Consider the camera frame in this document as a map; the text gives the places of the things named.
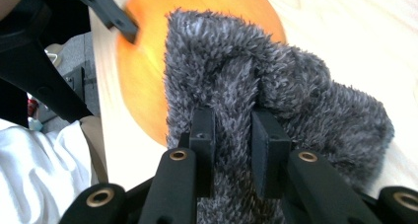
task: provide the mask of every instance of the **white cloth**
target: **white cloth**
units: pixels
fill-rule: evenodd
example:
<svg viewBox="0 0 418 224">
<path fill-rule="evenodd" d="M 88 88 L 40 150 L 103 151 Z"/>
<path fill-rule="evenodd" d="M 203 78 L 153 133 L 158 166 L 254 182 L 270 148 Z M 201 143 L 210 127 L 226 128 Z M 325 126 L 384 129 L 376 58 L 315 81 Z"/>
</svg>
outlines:
<svg viewBox="0 0 418 224">
<path fill-rule="evenodd" d="M 58 223 L 95 175 L 79 121 L 45 135 L 0 119 L 1 223 Z"/>
</svg>

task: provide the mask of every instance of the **light wood surface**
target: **light wood surface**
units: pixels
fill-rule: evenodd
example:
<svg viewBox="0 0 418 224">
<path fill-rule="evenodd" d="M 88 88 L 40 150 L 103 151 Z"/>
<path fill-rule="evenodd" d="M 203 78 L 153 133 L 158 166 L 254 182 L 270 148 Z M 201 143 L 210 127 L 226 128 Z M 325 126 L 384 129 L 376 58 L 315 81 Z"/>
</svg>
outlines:
<svg viewBox="0 0 418 224">
<path fill-rule="evenodd" d="M 418 189 L 418 0 L 269 1 L 290 45 L 321 57 L 336 82 L 383 102 L 395 138 L 370 194 L 394 185 Z M 108 31 L 93 13 L 91 23 L 109 180 L 130 189 L 154 176 L 165 148 L 140 129 L 122 100 L 117 30 Z"/>
</svg>

